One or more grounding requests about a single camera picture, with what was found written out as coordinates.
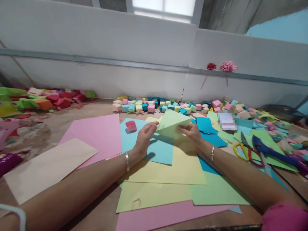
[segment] scissors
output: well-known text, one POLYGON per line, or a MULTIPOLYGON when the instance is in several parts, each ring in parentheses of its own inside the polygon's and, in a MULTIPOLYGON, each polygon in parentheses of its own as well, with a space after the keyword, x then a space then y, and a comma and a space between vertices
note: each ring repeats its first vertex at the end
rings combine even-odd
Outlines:
POLYGON ((245 160, 245 161, 247 161, 247 162, 250 161, 252 164, 254 164, 255 166, 258 166, 258 167, 264 167, 264 160, 263 160, 261 154, 260 154, 257 150, 253 149, 252 147, 250 147, 250 146, 248 145, 248 142, 247 142, 247 140, 246 140, 246 138, 245 138, 243 132, 241 132, 241 139, 242 139, 242 142, 238 142, 237 144, 233 145, 233 151, 234 151, 234 153, 235 153, 240 159, 243 159, 243 160, 245 160), (241 146, 242 151, 243 151, 243 153, 244 153, 244 155, 245 155, 245 158, 243 158, 243 157, 237 152, 237 149, 236 149, 237 146, 241 146), (255 154, 257 154, 257 155, 260 157, 260 159, 261 159, 261 164, 258 164, 258 163, 256 163, 256 162, 254 162, 254 160, 253 160, 252 157, 251 157, 251 151, 253 151, 255 154))

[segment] window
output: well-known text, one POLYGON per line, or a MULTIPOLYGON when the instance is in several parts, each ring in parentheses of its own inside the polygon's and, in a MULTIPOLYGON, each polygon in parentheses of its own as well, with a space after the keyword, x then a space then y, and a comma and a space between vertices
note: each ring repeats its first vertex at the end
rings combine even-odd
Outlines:
POLYGON ((127 12, 199 26, 204 0, 126 0, 127 12))

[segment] pink paper flower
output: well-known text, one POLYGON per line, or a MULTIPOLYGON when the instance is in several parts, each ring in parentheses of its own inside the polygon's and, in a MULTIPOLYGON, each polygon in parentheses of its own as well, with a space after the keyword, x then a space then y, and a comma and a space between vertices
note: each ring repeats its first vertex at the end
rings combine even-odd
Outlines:
POLYGON ((237 69, 237 66, 235 66, 232 61, 228 61, 228 62, 224 62, 220 66, 220 69, 223 72, 232 72, 233 70, 237 69))

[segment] white cord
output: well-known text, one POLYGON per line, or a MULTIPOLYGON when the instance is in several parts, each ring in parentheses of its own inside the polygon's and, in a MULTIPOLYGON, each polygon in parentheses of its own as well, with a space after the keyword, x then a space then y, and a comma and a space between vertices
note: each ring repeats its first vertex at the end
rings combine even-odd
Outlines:
POLYGON ((26 231, 26 213, 22 209, 5 204, 0 204, 0 209, 16 213, 20 219, 19 231, 26 231))

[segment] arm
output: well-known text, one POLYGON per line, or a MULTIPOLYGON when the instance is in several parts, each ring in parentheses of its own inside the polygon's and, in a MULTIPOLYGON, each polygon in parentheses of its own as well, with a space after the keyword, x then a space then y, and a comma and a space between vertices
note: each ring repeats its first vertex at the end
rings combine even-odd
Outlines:
MULTIPOLYGON (((146 124, 138 133, 135 147, 128 152, 129 166, 143 159, 158 122, 146 124)), ((126 172, 125 154, 100 161, 71 174, 49 187, 20 208, 27 216, 27 230, 58 230, 126 172)), ((19 218, 10 213, 0 219, 3 231, 19 230, 19 218)))
POLYGON ((199 149, 198 154, 211 166, 236 184, 264 212, 274 205, 285 202, 306 208, 288 190, 278 184, 266 173, 229 153, 214 147, 212 163, 212 144, 205 141, 196 124, 190 124, 186 129, 179 127, 199 149))

